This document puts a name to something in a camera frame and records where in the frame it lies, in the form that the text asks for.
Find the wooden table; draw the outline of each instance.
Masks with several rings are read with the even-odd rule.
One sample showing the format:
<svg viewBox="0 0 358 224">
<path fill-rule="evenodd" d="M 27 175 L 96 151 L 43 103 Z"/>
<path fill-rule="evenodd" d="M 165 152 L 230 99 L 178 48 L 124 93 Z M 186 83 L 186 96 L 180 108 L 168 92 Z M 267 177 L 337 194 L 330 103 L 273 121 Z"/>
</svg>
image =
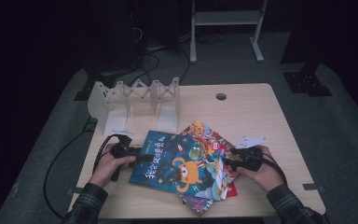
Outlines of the wooden table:
<svg viewBox="0 0 358 224">
<path fill-rule="evenodd" d="M 325 208 L 317 190 L 304 190 L 313 180 L 296 144 L 275 94 L 268 84 L 232 84 L 181 86 L 181 111 L 178 132 L 194 120 L 201 120 L 229 142 L 236 145 L 244 135 L 266 136 L 272 156 L 286 174 L 289 188 L 301 202 L 324 214 Z M 216 99 L 224 93 L 227 99 Z M 141 146 L 149 130 L 157 129 L 156 116 L 149 101 L 132 104 L 127 128 L 134 132 L 132 145 Z M 91 177 L 92 166 L 105 136 L 97 125 L 77 186 L 83 188 Z M 100 218 L 187 218 L 195 213 L 174 193 L 149 189 L 129 183 L 131 168 L 121 170 L 118 182 L 111 182 Z M 215 202 L 202 217 L 272 217 L 275 211 L 266 193 L 246 176 L 234 183 L 238 196 Z"/>
</svg>

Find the person's left hand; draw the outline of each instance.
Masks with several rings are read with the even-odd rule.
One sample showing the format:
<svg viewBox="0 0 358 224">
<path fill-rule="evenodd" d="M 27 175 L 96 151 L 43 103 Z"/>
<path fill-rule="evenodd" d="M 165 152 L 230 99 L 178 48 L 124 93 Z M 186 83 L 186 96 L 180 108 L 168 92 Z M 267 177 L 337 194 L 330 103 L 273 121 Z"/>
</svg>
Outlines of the person's left hand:
<svg viewBox="0 0 358 224">
<path fill-rule="evenodd" d="M 112 149 L 113 145 L 114 144 L 109 144 L 106 146 L 103 152 L 105 154 L 101 157 L 100 161 L 98 162 L 98 165 L 95 168 L 94 174 L 89 180 L 89 183 L 104 188 L 110 182 L 110 178 L 112 177 L 112 174 L 115 172 L 118 166 L 136 160 L 136 157 L 134 156 L 113 158 L 109 152 Z"/>
</svg>

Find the plaid sleeve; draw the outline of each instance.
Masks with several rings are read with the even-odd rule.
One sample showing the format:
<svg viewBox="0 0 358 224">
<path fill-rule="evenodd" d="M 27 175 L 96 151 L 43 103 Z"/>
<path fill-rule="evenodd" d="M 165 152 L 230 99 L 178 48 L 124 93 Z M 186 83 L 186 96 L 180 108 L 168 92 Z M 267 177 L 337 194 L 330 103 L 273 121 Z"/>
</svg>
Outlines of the plaid sleeve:
<svg viewBox="0 0 358 224">
<path fill-rule="evenodd" d="M 287 223 L 327 223 L 321 214 L 304 207 L 302 202 L 286 185 L 280 185 L 271 190 L 267 194 L 267 198 L 278 216 L 285 219 Z"/>
<path fill-rule="evenodd" d="M 107 192 L 104 189 L 91 183 L 86 184 L 62 223 L 97 223 L 106 198 Z"/>
</svg>

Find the gray carpet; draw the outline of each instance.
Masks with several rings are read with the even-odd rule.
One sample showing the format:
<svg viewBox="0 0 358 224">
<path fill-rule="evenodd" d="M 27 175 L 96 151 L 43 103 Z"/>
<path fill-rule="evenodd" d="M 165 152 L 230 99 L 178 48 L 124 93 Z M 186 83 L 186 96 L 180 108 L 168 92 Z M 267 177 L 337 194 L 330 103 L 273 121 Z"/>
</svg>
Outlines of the gray carpet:
<svg viewBox="0 0 358 224">
<path fill-rule="evenodd" d="M 287 33 L 262 34 L 260 48 L 264 63 L 255 60 L 249 43 L 251 34 L 227 35 L 213 45 L 198 44 L 198 61 L 191 64 L 181 85 L 229 83 L 268 83 L 281 104 L 296 142 L 315 183 L 323 188 L 321 196 L 331 223 L 358 223 L 358 106 L 343 88 L 339 77 L 321 65 L 316 75 L 333 96 L 309 97 L 292 93 L 282 73 L 297 71 L 302 64 L 280 65 Z M 181 49 L 188 54 L 188 44 Z M 163 84 L 182 77 L 187 57 L 182 51 L 154 53 L 158 67 L 149 75 Z M 145 57 L 145 69 L 156 64 Z M 129 84 L 142 74 L 140 69 L 119 78 Z M 43 185 L 47 170 L 59 151 L 82 133 L 89 114 L 87 102 L 74 101 L 86 81 L 79 70 L 68 83 L 24 164 L 15 187 L 0 210 L 0 223 L 58 223 L 49 210 Z M 47 195 L 52 207 L 64 215 L 89 147 L 92 133 L 81 134 L 65 148 L 48 176 Z M 266 223 L 279 223 L 266 218 Z"/>
</svg>

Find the person's right hand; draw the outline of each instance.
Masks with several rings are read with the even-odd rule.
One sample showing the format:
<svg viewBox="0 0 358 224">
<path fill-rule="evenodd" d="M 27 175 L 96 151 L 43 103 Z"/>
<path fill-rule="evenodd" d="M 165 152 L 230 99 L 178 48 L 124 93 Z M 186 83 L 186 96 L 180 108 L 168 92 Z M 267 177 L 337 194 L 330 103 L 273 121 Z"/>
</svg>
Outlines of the person's right hand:
<svg viewBox="0 0 358 224">
<path fill-rule="evenodd" d="M 264 146 L 256 146 L 256 147 L 260 148 L 264 154 L 271 156 L 268 147 L 264 147 Z M 264 155 L 263 158 L 274 162 L 271 158 L 269 158 L 266 155 Z M 238 167 L 237 171 L 242 175 L 248 176 L 265 192 L 269 192 L 270 190 L 275 189 L 276 187 L 283 184 L 281 175 L 274 168 L 270 167 L 265 163 L 261 165 L 260 169 L 257 172 L 250 171 L 243 167 Z"/>
</svg>

